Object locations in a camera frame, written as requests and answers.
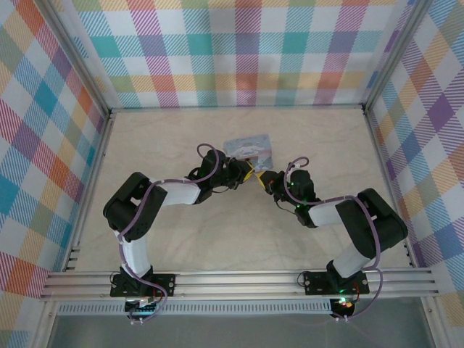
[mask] colorful checkered backdrop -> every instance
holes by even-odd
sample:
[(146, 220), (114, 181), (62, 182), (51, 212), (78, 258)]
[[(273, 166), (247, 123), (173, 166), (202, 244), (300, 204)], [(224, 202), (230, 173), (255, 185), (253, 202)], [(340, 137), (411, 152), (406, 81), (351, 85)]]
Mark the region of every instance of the colorful checkered backdrop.
[(415, 0), (53, 2), (108, 105), (139, 108), (359, 104)]
[(32, 0), (0, 0), (0, 347), (25, 347), (104, 118)]
[(372, 117), (419, 265), (464, 344), (464, 1), (435, 0)]

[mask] marble-patterned surface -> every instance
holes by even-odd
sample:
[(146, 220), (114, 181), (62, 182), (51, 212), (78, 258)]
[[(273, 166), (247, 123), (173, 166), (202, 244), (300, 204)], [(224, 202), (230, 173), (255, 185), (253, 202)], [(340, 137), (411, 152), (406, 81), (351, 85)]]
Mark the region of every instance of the marble-patterned surface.
[[(310, 158), (322, 199), (375, 188), (388, 199), (358, 109), (177, 109), (116, 116), (76, 270), (117, 270), (117, 239), (103, 206), (135, 171), (179, 178), (200, 165), (196, 145), (269, 133), (274, 169)], [(252, 178), (200, 205), (163, 207), (148, 234), (155, 270), (324, 268), (350, 243), (342, 225), (309, 229), (276, 207)], [(404, 247), (382, 254), (382, 267), (407, 267)]]

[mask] ventilation grille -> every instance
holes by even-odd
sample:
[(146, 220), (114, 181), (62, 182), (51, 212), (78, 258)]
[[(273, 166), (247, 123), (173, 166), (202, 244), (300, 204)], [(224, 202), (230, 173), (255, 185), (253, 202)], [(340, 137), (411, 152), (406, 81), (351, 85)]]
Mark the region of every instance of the ventilation grille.
[[(152, 314), (152, 311), (137, 311)], [(178, 301), (171, 299), (163, 315), (329, 314), (329, 299), (268, 301)], [(124, 302), (63, 302), (58, 315), (124, 315)]]

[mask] black mounting plate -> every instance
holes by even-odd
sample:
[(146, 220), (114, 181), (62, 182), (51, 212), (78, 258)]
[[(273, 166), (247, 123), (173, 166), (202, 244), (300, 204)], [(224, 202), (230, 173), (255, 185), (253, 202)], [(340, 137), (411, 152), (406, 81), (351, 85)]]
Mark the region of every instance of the black mounting plate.
[(360, 288), (360, 294), (369, 294), (368, 279), (362, 272), (358, 272), (355, 277), (340, 286), (338, 292), (334, 290), (329, 281), (327, 272), (303, 272), (304, 294), (306, 295), (356, 295), (355, 283)]
[[(175, 274), (147, 274), (142, 278), (164, 288), (168, 297), (174, 295)], [(153, 295), (160, 297), (162, 292), (121, 273), (113, 276), (109, 295), (111, 297), (152, 297)]]

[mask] beige floor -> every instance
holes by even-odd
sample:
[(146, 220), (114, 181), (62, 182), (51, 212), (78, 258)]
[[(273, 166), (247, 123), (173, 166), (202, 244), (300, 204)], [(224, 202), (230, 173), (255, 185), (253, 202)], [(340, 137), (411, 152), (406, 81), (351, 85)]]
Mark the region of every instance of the beige floor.
[[(322, 199), (375, 188), (388, 198), (358, 109), (214, 109), (118, 114), (81, 241), (76, 270), (117, 270), (117, 240), (104, 204), (135, 171), (179, 178), (200, 165), (196, 145), (269, 133), (275, 170), (306, 155)], [(256, 178), (201, 205), (164, 207), (148, 234), (155, 270), (324, 268), (349, 243), (341, 225), (309, 229), (279, 210)], [(382, 267), (407, 267), (402, 245)]]

